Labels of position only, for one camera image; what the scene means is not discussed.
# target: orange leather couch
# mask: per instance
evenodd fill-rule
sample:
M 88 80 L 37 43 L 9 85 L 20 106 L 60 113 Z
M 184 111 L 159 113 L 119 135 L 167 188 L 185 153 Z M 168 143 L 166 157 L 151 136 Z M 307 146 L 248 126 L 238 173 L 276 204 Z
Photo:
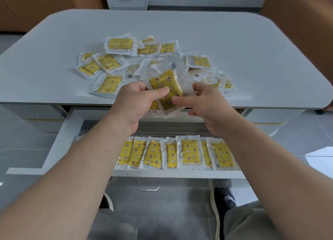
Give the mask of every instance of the orange leather couch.
M 333 85 L 333 0 L 265 0 L 260 14 L 271 19 Z M 333 110 L 333 102 L 324 110 Z
M 0 32 L 28 32 L 62 10 L 103 8 L 106 0 L 0 0 Z

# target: shoe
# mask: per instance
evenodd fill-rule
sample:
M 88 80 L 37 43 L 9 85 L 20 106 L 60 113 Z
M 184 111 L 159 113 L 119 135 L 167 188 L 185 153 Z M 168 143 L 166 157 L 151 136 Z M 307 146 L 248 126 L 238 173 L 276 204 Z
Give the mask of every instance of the shoe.
M 113 211 L 113 204 L 107 193 L 104 193 L 100 208 L 107 208 Z
M 210 204 L 216 217 L 215 240 L 223 240 L 223 223 L 225 213 L 236 207 L 235 197 L 230 188 L 212 188 L 210 192 Z

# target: metal handle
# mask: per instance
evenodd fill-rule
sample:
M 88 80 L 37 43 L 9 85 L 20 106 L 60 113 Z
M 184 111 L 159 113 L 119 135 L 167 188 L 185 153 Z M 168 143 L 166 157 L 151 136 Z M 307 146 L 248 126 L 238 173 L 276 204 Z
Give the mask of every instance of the metal handle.
M 136 188 L 138 189 L 138 191 L 149 191 L 149 192 L 154 192 L 154 191 L 159 190 L 159 188 L 160 188 L 160 182 L 159 182 L 159 186 L 158 186 L 156 189 L 141 189 L 141 188 L 139 188 L 139 180 L 138 180 L 138 184 L 136 185 Z

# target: forearm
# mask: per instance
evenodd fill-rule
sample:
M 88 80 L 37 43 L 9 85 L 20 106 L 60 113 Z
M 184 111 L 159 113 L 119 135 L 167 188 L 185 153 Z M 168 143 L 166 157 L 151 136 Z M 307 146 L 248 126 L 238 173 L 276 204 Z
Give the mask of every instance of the forearm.
M 230 117 L 220 131 L 266 212 L 285 236 L 331 238 L 330 178 L 298 160 L 239 115 Z
M 127 138 L 124 125 L 109 114 L 73 145 L 2 213 L 2 237 L 85 239 Z

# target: table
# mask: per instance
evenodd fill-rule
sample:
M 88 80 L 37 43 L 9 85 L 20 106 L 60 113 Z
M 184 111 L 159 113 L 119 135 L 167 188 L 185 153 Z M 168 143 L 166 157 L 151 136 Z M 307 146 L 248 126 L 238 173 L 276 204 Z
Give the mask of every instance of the table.
M 111 106 L 114 100 L 89 95 L 91 82 L 73 67 L 79 52 L 101 51 L 105 37 L 126 32 L 138 38 L 153 34 L 158 41 L 178 39 L 183 53 L 208 55 L 211 64 L 227 73 L 236 86 L 227 101 L 268 134 L 304 110 L 323 108 L 332 100 L 331 84 L 260 15 L 68 10 L 48 16 L 0 56 L 0 103 L 35 126 L 41 123 L 35 120 L 45 119 L 50 125 L 57 121 L 50 129 L 61 127 L 59 135 L 67 133 L 64 126 L 73 122 L 82 125 L 83 120 L 98 120 L 105 114 L 99 108 Z M 90 108 L 84 114 L 73 109 L 66 117 L 64 106 Z M 71 137 L 79 132 L 77 127 L 74 130 Z M 65 152 L 56 151 L 50 151 L 56 158 Z

